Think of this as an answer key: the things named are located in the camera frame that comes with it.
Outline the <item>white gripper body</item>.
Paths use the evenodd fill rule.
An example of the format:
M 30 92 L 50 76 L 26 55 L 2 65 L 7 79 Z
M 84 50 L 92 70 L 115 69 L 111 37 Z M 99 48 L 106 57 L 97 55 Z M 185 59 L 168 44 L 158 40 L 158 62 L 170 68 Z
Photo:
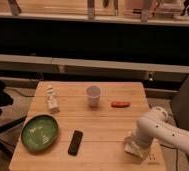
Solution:
M 151 142 L 133 141 L 135 155 L 139 158 L 146 158 L 150 153 Z

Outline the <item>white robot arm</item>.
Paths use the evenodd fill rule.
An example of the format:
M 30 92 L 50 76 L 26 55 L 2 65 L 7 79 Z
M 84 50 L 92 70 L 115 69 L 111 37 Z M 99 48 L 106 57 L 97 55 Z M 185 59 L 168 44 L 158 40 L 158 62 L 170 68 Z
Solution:
M 189 155 L 189 131 L 167 123 L 168 113 L 164 108 L 153 107 L 143 113 L 136 122 L 132 132 L 133 141 L 147 149 L 154 138 L 165 141 Z

